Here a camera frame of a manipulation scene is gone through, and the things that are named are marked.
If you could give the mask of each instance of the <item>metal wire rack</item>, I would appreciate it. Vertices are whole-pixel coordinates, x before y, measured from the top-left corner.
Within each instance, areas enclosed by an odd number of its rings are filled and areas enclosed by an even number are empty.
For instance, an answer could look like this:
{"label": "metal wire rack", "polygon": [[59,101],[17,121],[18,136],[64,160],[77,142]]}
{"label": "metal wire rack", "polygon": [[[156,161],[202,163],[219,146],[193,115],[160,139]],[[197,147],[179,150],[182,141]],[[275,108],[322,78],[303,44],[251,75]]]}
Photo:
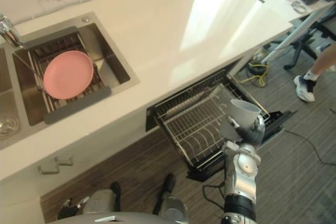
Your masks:
{"label": "metal wire rack", "polygon": [[67,100],[58,100],[48,95],[43,85],[43,77],[46,68],[56,56],[68,50],[78,50],[89,55],[78,33],[72,33],[28,50],[30,68],[34,73],[37,89],[42,93],[48,113],[105,87],[98,73],[97,66],[93,63],[93,78],[84,92]]}
{"label": "metal wire rack", "polygon": [[[220,127],[226,104],[233,98],[242,99],[229,84],[213,83],[205,81],[156,106],[157,119],[180,154],[195,168],[220,154],[226,141]],[[265,120],[269,118],[267,111],[263,110],[262,115]]]}

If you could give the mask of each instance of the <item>faucet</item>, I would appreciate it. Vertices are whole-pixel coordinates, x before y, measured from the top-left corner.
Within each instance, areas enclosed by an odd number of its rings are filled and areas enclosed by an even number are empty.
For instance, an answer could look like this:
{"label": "faucet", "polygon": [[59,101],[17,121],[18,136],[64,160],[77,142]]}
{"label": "faucet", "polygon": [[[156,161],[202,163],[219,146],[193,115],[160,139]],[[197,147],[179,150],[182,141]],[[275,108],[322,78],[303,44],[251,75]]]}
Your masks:
{"label": "faucet", "polygon": [[12,47],[23,47],[21,36],[7,16],[0,14],[0,34]]}

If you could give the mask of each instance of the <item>cabinet handle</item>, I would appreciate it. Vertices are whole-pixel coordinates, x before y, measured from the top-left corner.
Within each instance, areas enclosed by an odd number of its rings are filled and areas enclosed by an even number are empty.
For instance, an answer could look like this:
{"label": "cabinet handle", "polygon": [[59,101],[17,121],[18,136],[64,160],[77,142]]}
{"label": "cabinet handle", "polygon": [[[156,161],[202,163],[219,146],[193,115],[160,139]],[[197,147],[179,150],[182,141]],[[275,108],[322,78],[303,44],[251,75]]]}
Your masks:
{"label": "cabinet handle", "polygon": [[55,161],[58,165],[63,165],[63,166],[73,166],[74,165],[74,159],[72,157],[69,158],[69,161],[60,161],[58,157],[55,157]]}
{"label": "cabinet handle", "polygon": [[39,165],[37,166],[37,170],[40,174],[42,175],[49,175],[49,174],[59,174],[59,164],[58,164],[58,159],[55,158],[55,168],[56,170],[42,170],[42,167]]}
{"label": "cabinet handle", "polygon": [[39,165],[37,166],[37,170],[42,175],[50,175],[50,174],[59,174],[60,169],[59,166],[73,166],[74,159],[72,157],[69,158],[69,161],[60,161],[58,157],[55,157],[55,170],[42,170],[42,167]]}

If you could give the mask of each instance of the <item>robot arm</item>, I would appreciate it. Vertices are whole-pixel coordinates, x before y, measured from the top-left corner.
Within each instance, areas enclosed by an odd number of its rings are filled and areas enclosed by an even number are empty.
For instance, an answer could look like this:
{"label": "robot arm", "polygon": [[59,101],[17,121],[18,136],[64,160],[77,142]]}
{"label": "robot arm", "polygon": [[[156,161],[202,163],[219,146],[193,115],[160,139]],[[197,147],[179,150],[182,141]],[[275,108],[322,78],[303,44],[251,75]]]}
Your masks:
{"label": "robot arm", "polygon": [[244,129],[228,116],[228,121],[242,137],[237,144],[227,141],[225,153],[225,203],[222,224],[256,224],[256,182],[260,157],[256,153],[265,131],[264,120],[258,116],[251,129]]}

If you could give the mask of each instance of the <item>floor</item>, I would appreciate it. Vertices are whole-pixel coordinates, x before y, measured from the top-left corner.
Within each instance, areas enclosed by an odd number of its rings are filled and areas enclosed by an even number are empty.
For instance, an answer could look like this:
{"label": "floor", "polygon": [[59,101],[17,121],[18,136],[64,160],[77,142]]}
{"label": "floor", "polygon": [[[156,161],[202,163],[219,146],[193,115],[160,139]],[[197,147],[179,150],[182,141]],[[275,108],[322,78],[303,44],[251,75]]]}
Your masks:
{"label": "floor", "polygon": [[[317,39],[313,47],[326,42]],[[291,60],[286,49],[270,62],[268,85],[256,88],[244,84],[268,111],[297,111],[283,126],[308,138],[325,162],[336,163],[336,73],[326,72],[315,88],[316,102],[304,103],[295,94],[293,78],[306,72],[313,60],[305,53],[289,71],[283,65]],[[237,75],[245,78],[245,72]],[[323,165],[312,146],[301,137],[281,132],[259,150],[261,165],[257,177],[258,223],[328,224],[336,220],[336,167]],[[220,223],[222,211],[202,196],[202,184],[185,178],[186,167],[161,131],[155,131],[135,144],[88,170],[74,180],[41,198],[47,222],[55,220],[65,199],[74,201],[108,188],[117,180],[122,187],[122,210],[151,212],[167,173],[177,176],[173,191],[188,207],[192,224]],[[206,183],[218,185],[219,172]],[[223,204],[217,189],[208,197]]]}

